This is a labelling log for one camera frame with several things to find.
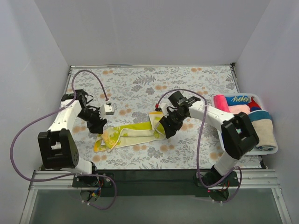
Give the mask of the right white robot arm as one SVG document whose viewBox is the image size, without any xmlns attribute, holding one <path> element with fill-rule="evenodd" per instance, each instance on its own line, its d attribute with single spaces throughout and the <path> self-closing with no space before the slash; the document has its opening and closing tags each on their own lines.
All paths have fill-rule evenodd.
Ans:
<svg viewBox="0 0 299 224">
<path fill-rule="evenodd" d="M 232 114 L 208 106 L 206 99 L 197 93 L 190 98 L 184 97 L 180 89 L 168 93 L 169 104 L 158 101 L 155 105 L 155 110 L 163 113 L 159 123 L 166 138 L 174 136 L 186 118 L 198 119 L 203 125 L 207 123 L 220 131 L 224 153 L 209 171 L 198 176 L 198 180 L 205 188 L 224 184 L 228 175 L 238 168 L 238 161 L 259 143 L 249 116 L 244 112 Z"/>
</svg>

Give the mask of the blue beige Doraemon towel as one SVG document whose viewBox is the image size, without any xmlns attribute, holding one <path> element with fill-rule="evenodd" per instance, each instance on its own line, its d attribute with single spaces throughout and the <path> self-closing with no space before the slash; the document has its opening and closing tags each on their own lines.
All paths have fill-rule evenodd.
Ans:
<svg viewBox="0 0 299 224">
<path fill-rule="evenodd" d="M 257 133 L 259 143 L 256 145 L 260 151 L 273 151 L 278 145 L 274 137 L 271 115 L 265 110 L 256 110 L 248 114 Z"/>
</svg>

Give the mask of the yellow lemon print towel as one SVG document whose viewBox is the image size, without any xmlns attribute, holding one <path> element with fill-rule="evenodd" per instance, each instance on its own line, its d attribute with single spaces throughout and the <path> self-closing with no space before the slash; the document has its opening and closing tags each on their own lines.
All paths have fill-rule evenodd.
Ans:
<svg viewBox="0 0 299 224">
<path fill-rule="evenodd" d="M 107 128 L 103 134 L 98 135 L 94 152 L 110 152 L 121 147 L 165 139 L 165 130 L 160 123 L 163 116 L 162 112 L 150 112 L 149 122 Z"/>
</svg>

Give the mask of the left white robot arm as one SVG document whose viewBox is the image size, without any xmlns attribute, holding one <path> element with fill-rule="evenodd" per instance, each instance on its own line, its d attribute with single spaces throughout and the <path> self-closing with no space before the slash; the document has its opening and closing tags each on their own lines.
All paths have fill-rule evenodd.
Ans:
<svg viewBox="0 0 299 224">
<path fill-rule="evenodd" d="M 61 111 L 48 130 L 38 134 L 38 144 L 45 169 L 74 173 L 79 182 L 93 187 L 100 180 L 96 165 L 79 156 L 71 131 L 76 118 L 80 118 L 86 122 L 90 133 L 103 134 L 107 123 L 105 116 L 113 115 L 114 107 L 110 103 L 92 106 L 88 96 L 83 89 L 63 95 Z"/>
</svg>

